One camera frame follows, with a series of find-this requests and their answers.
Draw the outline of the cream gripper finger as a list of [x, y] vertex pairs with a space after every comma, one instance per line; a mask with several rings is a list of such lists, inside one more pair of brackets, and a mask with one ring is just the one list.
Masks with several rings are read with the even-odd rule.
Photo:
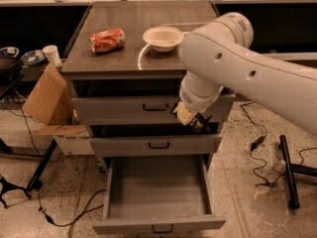
[[177, 103], [173, 113], [176, 115], [179, 122], [184, 126], [188, 125], [197, 115], [197, 111], [187, 108], [182, 101]]

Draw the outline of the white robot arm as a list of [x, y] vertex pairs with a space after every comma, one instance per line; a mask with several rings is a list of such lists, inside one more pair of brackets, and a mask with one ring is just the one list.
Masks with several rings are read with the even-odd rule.
[[253, 36], [245, 16], [227, 13], [183, 39], [178, 118], [187, 124], [185, 113], [206, 111], [227, 87], [316, 136], [317, 69], [251, 51]]

